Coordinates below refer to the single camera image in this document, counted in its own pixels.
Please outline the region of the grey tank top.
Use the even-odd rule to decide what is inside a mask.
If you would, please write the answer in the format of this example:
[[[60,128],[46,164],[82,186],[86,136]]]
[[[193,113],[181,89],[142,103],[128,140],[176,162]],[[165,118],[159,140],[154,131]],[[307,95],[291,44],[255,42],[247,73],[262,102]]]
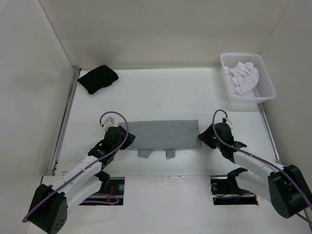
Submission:
[[[198,120],[155,120],[129,122],[129,132],[136,138],[127,150],[137,150],[138,156],[148,158],[154,151],[165,151],[166,158],[176,156],[177,150],[202,148],[198,139]]]

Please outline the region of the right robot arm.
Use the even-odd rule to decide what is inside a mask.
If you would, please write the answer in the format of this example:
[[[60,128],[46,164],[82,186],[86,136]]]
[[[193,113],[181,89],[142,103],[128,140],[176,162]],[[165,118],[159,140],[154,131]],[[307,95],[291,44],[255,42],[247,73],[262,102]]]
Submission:
[[[227,174],[221,185],[212,183],[214,195],[253,193],[269,201],[283,218],[312,206],[312,193],[298,167],[269,162],[247,152],[246,144],[234,139],[227,123],[210,125],[198,139],[239,166]]]

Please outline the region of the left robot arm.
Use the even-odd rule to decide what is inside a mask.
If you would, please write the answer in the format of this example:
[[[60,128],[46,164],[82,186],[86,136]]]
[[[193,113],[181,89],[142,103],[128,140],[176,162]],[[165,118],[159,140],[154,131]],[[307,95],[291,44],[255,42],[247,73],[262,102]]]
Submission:
[[[122,126],[109,127],[104,138],[78,166],[59,181],[50,185],[42,183],[37,187],[22,221],[31,222],[47,234],[58,233],[71,210],[93,194],[108,192],[110,175],[103,169],[113,161],[117,151],[129,147],[135,138]]]

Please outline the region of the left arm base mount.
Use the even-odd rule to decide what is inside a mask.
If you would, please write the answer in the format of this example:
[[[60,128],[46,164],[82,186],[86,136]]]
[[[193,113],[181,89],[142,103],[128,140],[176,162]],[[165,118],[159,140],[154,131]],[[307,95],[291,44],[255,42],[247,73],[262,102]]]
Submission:
[[[102,182],[100,190],[87,199],[80,206],[122,206],[124,201],[125,177],[110,177],[104,171],[96,174]]]

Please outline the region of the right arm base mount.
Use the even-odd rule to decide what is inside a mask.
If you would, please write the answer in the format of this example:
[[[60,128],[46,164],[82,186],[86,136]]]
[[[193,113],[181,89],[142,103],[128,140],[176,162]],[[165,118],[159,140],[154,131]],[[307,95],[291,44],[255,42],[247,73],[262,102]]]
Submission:
[[[210,177],[214,205],[258,205],[257,196],[248,190],[239,188],[236,178],[245,168],[238,168],[227,175]]]

